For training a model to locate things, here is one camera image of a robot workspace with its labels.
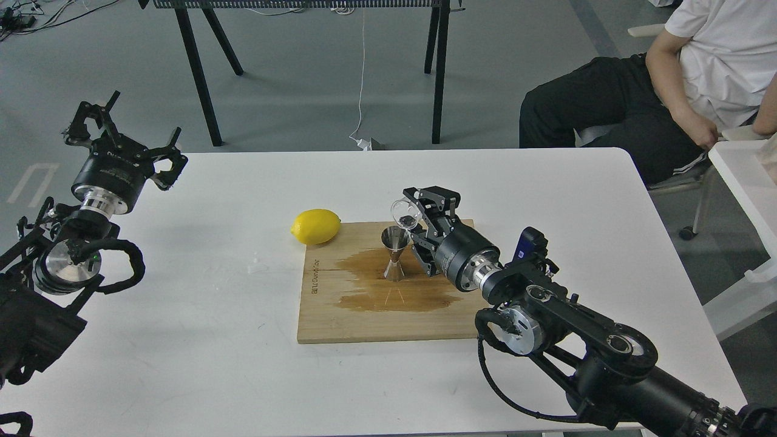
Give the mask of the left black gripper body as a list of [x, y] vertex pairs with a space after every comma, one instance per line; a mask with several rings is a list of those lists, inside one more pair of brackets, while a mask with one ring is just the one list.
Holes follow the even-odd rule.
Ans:
[[88, 186], [101, 188], [123, 202], [117, 215], [131, 212], [146, 180], [155, 172], [152, 160], [137, 158], [144, 149], [142, 144], [128, 137], [119, 137], [116, 146], [109, 137], [94, 140], [90, 155], [75, 177], [70, 191], [82, 201]]

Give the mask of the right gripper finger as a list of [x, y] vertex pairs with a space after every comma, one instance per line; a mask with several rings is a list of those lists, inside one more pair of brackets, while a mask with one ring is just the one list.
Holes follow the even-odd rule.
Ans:
[[441, 245], [444, 236], [427, 236], [425, 234], [411, 234], [413, 240], [412, 251], [416, 260], [422, 266], [427, 276], [437, 276], [439, 266], [435, 261], [436, 251]]
[[463, 238], [463, 224], [455, 214], [455, 208], [461, 203], [461, 194], [441, 186], [428, 188], [405, 188], [404, 197], [420, 213], [420, 219], [427, 225], [425, 229], [416, 224], [410, 229], [412, 240], [447, 240], [450, 235], [455, 240]]

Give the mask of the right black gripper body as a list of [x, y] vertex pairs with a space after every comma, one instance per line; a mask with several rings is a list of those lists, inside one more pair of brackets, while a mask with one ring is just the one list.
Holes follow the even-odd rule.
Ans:
[[430, 260], [425, 273], [444, 274], [459, 291], [482, 288], [492, 271], [500, 270], [500, 252], [474, 228], [446, 218], [427, 221], [427, 239], [431, 241]]

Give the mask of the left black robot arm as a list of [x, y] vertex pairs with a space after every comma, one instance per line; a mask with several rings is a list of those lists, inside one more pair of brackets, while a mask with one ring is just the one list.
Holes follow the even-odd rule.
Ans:
[[83, 101], [62, 133], [89, 154], [70, 191], [77, 205], [48, 197], [34, 222], [22, 217], [19, 240], [2, 255], [1, 381], [26, 384], [74, 343], [86, 321], [78, 315], [92, 295], [138, 285], [141, 250], [120, 240], [115, 215], [131, 212], [148, 180], [167, 191], [187, 164], [176, 127], [163, 147], [149, 147], [117, 130], [105, 105]]

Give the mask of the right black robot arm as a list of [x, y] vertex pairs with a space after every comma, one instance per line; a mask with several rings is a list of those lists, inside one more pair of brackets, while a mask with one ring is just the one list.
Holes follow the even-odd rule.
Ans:
[[[525, 228], [511, 262], [500, 263], [500, 250], [456, 215], [460, 200], [440, 186], [406, 188], [392, 217], [428, 276], [444, 274], [459, 291], [480, 290], [488, 302], [475, 313], [478, 361], [508, 406], [538, 419], [610, 430], [633, 421], [658, 436], [775, 435], [774, 407], [723, 407], [661, 370], [644, 334], [579, 304], [552, 279], [558, 266], [535, 228]], [[530, 359], [566, 393], [574, 415], [542, 414], [511, 401], [489, 373], [485, 345]]]

